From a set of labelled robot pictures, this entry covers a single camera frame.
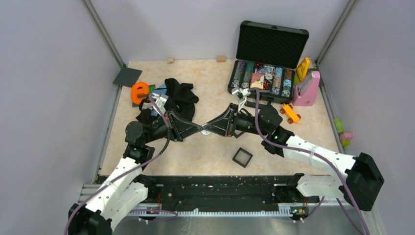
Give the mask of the black printed t-shirt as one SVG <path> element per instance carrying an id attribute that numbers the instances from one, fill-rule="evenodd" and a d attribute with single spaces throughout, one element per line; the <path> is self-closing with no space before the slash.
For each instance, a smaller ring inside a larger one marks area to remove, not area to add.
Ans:
<path id="1" fill-rule="evenodd" d="M 175 78 L 168 78 L 152 93 L 166 95 L 168 99 L 164 104 L 164 108 L 167 111 L 175 110 L 183 119 L 192 121 L 195 115 L 195 104 L 199 101 L 198 96 L 192 91 L 193 88 L 192 83 L 179 83 Z M 136 116 L 136 120 L 145 125 L 150 125 L 159 116 L 157 111 L 151 107 L 145 109 L 142 107 L 144 103 L 149 102 L 147 98 L 141 102 L 139 105 L 140 114 Z"/>

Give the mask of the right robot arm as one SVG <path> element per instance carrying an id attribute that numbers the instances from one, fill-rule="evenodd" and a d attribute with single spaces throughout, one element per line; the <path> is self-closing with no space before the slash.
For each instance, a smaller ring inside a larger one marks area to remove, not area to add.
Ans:
<path id="1" fill-rule="evenodd" d="M 296 176 L 287 188 L 287 196 L 294 202 L 308 196 L 344 198 L 362 211 L 370 211 L 377 199 L 384 177 L 373 157 L 342 154 L 315 145 L 283 128 L 278 111 L 271 105 L 262 105 L 255 115 L 238 113 L 231 103 L 218 117 L 203 124 L 203 129 L 220 136 L 233 136 L 235 131 L 264 135 L 262 145 L 271 154 L 301 161 L 323 172 L 323 176 Z"/>

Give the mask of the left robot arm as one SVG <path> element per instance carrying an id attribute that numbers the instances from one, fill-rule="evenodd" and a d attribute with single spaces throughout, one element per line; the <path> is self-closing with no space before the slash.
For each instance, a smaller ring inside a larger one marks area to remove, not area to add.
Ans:
<path id="1" fill-rule="evenodd" d="M 69 210 L 66 235 L 111 235 L 133 208 L 152 202 L 157 189 L 143 175 L 171 141 L 182 141 L 202 131 L 202 126 L 180 117 L 174 110 L 152 124 L 132 121 L 125 128 L 127 147 L 115 170 L 96 192 Z"/>

